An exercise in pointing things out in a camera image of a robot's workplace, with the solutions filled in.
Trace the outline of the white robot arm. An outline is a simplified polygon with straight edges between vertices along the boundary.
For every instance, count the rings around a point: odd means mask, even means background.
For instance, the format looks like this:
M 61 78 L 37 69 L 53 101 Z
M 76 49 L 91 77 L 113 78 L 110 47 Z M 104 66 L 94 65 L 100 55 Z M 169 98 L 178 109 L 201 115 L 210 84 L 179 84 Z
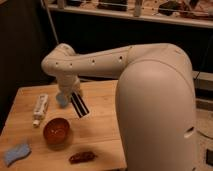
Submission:
M 192 64 L 181 48 L 154 43 L 77 54 L 60 44 L 41 66 L 65 99 L 79 90 L 80 76 L 118 80 L 115 106 L 128 171 L 198 171 Z

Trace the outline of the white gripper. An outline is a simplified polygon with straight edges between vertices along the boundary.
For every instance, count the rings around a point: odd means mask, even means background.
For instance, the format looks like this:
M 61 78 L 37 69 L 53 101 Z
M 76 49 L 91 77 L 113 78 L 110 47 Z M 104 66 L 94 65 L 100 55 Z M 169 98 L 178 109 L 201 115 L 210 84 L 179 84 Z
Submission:
M 74 80 L 74 81 L 60 80 L 58 82 L 58 86 L 59 86 L 58 98 L 60 100 L 68 100 L 73 93 L 82 95 L 82 90 L 80 87 L 79 80 Z

